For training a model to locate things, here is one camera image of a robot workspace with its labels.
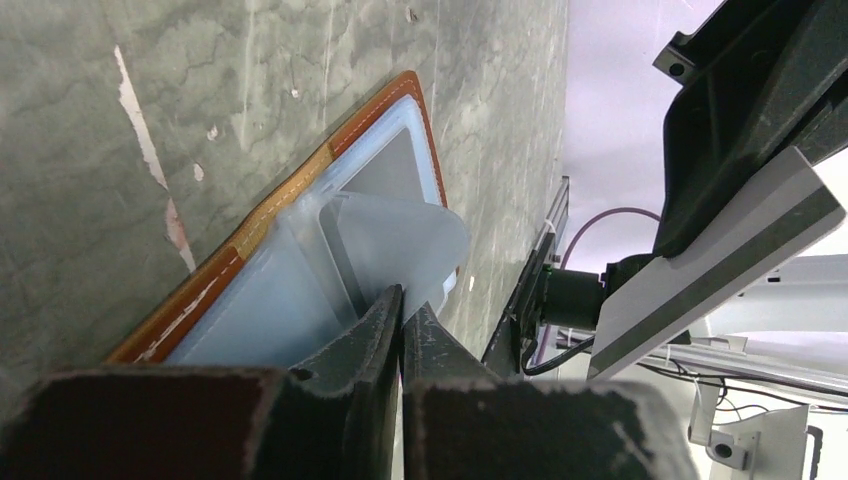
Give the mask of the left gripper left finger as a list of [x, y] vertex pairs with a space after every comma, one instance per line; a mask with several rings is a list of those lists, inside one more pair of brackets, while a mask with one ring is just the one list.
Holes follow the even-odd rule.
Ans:
[[287, 368], [106, 366], [44, 377], [5, 479], [386, 479], [404, 293]]

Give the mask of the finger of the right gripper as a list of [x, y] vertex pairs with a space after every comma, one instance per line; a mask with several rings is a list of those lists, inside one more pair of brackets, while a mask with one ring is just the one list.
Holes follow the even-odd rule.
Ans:
[[847, 146], [843, 0], [725, 1], [655, 65], [681, 86], [663, 123], [658, 256], [681, 254], [782, 150], [818, 164]]

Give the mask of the white VIP credit card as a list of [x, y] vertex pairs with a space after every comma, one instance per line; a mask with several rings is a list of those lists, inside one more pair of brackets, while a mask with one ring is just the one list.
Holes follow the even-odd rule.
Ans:
[[609, 379], [641, 360], [845, 218], [806, 157], [786, 148], [682, 253], [654, 258], [603, 302], [588, 380]]

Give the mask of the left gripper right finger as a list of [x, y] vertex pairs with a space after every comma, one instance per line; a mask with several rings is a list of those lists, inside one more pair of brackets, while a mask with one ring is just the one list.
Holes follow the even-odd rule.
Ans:
[[408, 479], [694, 479], [682, 426], [632, 381], [505, 380], [423, 306], [403, 325]]

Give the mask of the brown leather card holder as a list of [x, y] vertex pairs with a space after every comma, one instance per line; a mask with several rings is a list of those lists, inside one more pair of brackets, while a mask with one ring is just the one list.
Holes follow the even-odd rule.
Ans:
[[469, 253], [419, 76], [345, 120], [109, 354], [111, 364], [293, 366], [400, 285], [403, 319], [441, 309]]

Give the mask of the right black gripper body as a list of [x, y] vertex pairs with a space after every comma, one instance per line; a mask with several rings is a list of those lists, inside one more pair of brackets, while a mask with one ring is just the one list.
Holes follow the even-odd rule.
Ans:
[[603, 302], [653, 260], [638, 254], [608, 263], [602, 273], [554, 269], [547, 277], [541, 323], [594, 330]]

